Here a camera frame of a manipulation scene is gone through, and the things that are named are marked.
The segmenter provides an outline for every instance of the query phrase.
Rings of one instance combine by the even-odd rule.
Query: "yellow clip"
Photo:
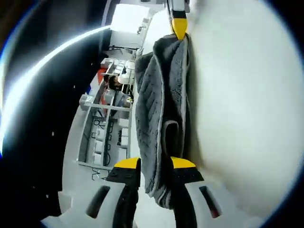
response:
[[[195,167],[195,164],[182,158],[171,157],[175,169]]]
[[[138,159],[139,158],[124,159],[124,160],[121,160],[120,162],[116,163],[114,167],[136,169]]]
[[[177,36],[177,39],[183,40],[187,30],[187,19],[186,18],[173,18],[172,28]]]

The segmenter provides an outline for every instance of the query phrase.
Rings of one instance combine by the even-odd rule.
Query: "towel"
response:
[[[136,132],[145,191],[164,208],[172,208],[168,159],[182,157],[186,128],[188,38],[164,36],[153,52],[135,62],[139,94]]]

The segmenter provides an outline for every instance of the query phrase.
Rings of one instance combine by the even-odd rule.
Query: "gray cloth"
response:
[[[164,208],[172,208],[170,156],[182,157],[186,124],[188,38],[175,35],[155,42],[153,52],[135,62],[138,101],[137,140],[145,190]]]

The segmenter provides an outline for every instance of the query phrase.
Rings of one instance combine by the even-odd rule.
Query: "dark background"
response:
[[[110,24],[113,0],[106,24]],[[4,97],[11,85],[29,67],[75,34],[101,25],[105,0],[11,0],[0,3],[0,47],[11,36],[16,43],[5,59],[7,74]],[[270,1],[290,28],[303,53],[303,12],[300,1]],[[57,192],[62,190],[62,165],[67,136],[78,101],[105,57],[111,32],[96,34],[55,56],[39,72],[15,119],[16,126],[5,137],[0,160],[1,202],[11,222],[33,223],[48,215],[60,215]],[[303,176],[297,188],[269,227],[288,227],[290,218],[301,218]]]

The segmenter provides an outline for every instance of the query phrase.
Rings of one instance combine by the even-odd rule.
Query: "bright light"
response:
[[[61,46],[57,47],[48,55],[44,56],[35,66],[33,66],[28,72],[26,72],[20,79],[12,86],[11,91],[9,92],[8,98],[5,102],[5,107],[3,109],[3,115],[1,119],[1,126],[0,126],[0,148],[2,153],[3,147],[3,139],[5,132],[8,129],[8,126],[13,122],[13,118],[17,112],[17,107],[20,104],[21,100],[25,97],[26,91],[29,88],[29,84],[33,81],[34,77],[37,75],[37,72],[55,55],[59,52],[66,49],[68,46],[90,36],[95,33],[101,32],[103,30],[109,29],[110,26],[105,26],[102,28],[97,28],[81,34],[66,43],[62,44]]]
[[[118,4],[113,15],[111,30],[136,33],[148,16],[149,8],[138,5]]]

